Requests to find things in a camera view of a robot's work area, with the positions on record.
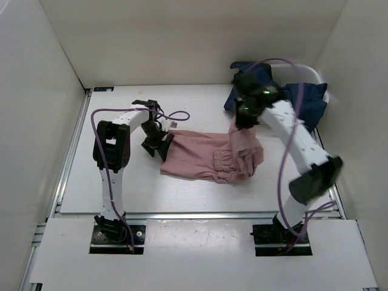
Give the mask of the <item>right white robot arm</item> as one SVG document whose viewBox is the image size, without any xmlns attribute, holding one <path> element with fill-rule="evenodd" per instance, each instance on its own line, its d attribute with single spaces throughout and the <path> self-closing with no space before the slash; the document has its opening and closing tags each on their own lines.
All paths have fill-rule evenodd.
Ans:
<svg viewBox="0 0 388 291">
<path fill-rule="evenodd" d="M 237 128 L 248 129 L 264 121 L 285 146 L 281 165 L 291 156 L 299 173 L 289 182 L 288 199 L 278 201 L 272 235 L 282 243 L 292 236 L 302 238 L 311 217 L 310 205 L 334 185 L 343 161 L 339 156 L 330 156 L 315 142 L 279 85 L 262 85 L 248 72 L 234 78 L 232 84 L 237 94 Z"/>
</svg>

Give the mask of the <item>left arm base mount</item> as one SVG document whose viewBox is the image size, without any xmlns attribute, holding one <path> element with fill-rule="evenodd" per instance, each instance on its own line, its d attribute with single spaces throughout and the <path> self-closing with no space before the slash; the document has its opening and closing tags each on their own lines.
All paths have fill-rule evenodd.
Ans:
<svg viewBox="0 0 388 291">
<path fill-rule="evenodd" d="M 142 255 L 146 240 L 146 225 L 130 225 L 130 229 L 132 234 L 121 220 L 111 221 L 95 216 L 89 253 Z"/>
</svg>

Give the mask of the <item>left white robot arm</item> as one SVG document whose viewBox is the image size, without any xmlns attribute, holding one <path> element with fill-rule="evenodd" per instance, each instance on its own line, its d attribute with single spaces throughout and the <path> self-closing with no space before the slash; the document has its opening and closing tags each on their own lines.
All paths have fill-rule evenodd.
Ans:
<svg viewBox="0 0 388 291">
<path fill-rule="evenodd" d="M 91 113 L 95 143 L 93 160 L 102 180 L 102 210 L 95 221 L 114 243 L 135 244 L 132 228 L 125 219 L 122 202 L 122 180 L 130 160 L 130 138 L 142 128 L 146 135 L 143 149 L 165 161 L 174 135 L 162 129 L 158 116 L 165 116 L 155 100 L 136 100 L 129 109 L 96 109 Z"/>
</svg>

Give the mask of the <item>pink trousers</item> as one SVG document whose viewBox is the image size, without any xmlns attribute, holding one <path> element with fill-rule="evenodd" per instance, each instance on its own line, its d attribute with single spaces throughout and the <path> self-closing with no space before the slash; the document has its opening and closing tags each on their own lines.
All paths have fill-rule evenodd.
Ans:
<svg viewBox="0 0 388 291">
<path fill-rule="evenodd" d="M 256 129 L 238 129 L 233 118 L 227 133 L 172 130 L 174 134 L 160 172 L 184 179 L 236 184 L 251 178 L 264 161 Z"/>
</svg>

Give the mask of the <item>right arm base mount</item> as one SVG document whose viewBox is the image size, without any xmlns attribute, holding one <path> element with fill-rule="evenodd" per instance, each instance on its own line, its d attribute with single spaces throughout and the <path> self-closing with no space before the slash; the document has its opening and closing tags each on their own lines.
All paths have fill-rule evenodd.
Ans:
<svg viewBox="0 0 388 291">
<path fill-rule="evenodd" d="M 255 256 L 312 256 L 308 234 L 297 238 L 288 230 L 274 229 L 273 224 L 254 224 L 252 232 Z"/>
</svg>

